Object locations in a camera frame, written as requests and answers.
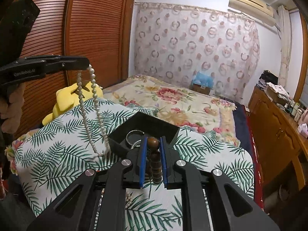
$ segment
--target wooden dresser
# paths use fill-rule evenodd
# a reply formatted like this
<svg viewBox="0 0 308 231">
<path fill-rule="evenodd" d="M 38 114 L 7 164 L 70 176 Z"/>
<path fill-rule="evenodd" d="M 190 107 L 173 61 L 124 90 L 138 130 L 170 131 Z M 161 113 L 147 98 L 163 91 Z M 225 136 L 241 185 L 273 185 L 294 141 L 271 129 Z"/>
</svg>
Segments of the wooden dresser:
<svg viewBox="0 0 308 231">
<path fill-rule="evenodd" d="M 301 157 L 307 161 L 308 140 L 297 132 L 297 123 L 257 87 L 250 99 L 249 109 L 262 185 L 269 184 L 287 166 L 292 165 L 298 189 L 302 189 L 306 182 Z"/>
</svg>

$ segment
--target bracelet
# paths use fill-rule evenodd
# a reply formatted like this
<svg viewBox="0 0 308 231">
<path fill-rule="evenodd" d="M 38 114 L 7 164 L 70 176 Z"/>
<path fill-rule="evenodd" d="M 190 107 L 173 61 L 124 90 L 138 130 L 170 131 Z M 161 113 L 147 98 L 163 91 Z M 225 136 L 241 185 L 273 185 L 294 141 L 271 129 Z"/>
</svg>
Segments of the bracelet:
<svg viewBox="0 0 308 231">
<path fill-rule="evenodd" d="M 140 144 L 141 144 L 141 140 L 136 141 L 136 142 L 131 146 L 131 149 L 134 149 L 135 147 L 140 147 Z"/>
<path fill-rule="evenodd" d="M 132 130 L 132 131 L 129 131 L 128 134 L 126 135 L 126 142 L 128 145 L 132 146 L 133 143 L 131 143 L 128 138 L 132 135 L 132 134 L 137 134 L 137 135 L 140 135 L 140 136 L 144 136 L 144 132 L 141 131 L 141 130 Z"/>
</svg>

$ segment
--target bed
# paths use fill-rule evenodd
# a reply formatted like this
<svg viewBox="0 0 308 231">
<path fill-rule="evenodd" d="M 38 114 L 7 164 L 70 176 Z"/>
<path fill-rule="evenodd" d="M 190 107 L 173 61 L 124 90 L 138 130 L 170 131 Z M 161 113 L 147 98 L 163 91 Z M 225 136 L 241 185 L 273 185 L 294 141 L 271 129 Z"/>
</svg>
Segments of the bed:
<svg viewBox="0 0 308 231">
<path fill-rule="evenodd" d="M 173 148 L 182 159 L 206 171 L 222 169 L 261 206 L 260 199 L 256 198 L 260 194 L 256 190 L 261 188 L 257 185 L 255 151 L 241 105 L 236 107 L 232 102 L 143 75 L 105 89 L 99 104 L 107 133 L 137 111 L 180 126 Z M 106 147 L 100 136 L 93 100 L 87 100 L 85 107 L 92 139 L 98 151 L 102 151 Z M 79 106 L 28 139 L 24 138 L 15 149 L 13 166 L 36 216 L 85 169 L 108 169 L 119 160 L 115 154 L 99 158 L 93 152 Z M 127 192 L 132 204 L 125 212 L 126 230 L 182 230 L 180 190 L 166 190 L 162 184 L 154 185 L 146 178 L 142 189 L 127 189 Z"/>
</svg>

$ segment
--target curtain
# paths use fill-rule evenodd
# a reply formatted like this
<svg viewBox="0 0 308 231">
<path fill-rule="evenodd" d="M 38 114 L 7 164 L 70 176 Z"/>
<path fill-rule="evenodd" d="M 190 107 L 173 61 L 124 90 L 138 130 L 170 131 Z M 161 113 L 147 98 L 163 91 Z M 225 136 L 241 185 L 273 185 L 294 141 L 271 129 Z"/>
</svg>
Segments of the curtain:
<svg viewBox="0 0 308 231">
<path fill-rule="evenodd" d="M 136 73 L 183 87 L 203 79 L 216 94 L 240 102 L 259 53 L 258 30 L 249 18 L 186 5 L 138 3 Z"/>
<path fill-rule="evenodd" d="M 288 79 L 288 70 L 291 57 L 291 20 L 289 11 L 283 5 L 278 7 L 278 16 L 281 25 L 281 65 L 278 84 L 285 88 Z"/>
</svg>

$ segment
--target person's hand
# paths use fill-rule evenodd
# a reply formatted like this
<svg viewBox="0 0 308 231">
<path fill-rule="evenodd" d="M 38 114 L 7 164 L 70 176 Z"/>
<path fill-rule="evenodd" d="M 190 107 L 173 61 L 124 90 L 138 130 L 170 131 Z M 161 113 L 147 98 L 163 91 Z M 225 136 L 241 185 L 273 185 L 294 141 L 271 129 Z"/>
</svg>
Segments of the person's hand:
<svg viewBox="0 0 308 231">
<path fill-rule="evenodd" d="M 5 119 L 1 125 L 3 133 L 13 134 L 20 125 L 22 106 L 25 101 L 23 98 L 25 87 L 24 83 L 18 86 L 9 97 L 9 105 L 4 98 L 0 97 L 0 119 Z"/>
</svg>

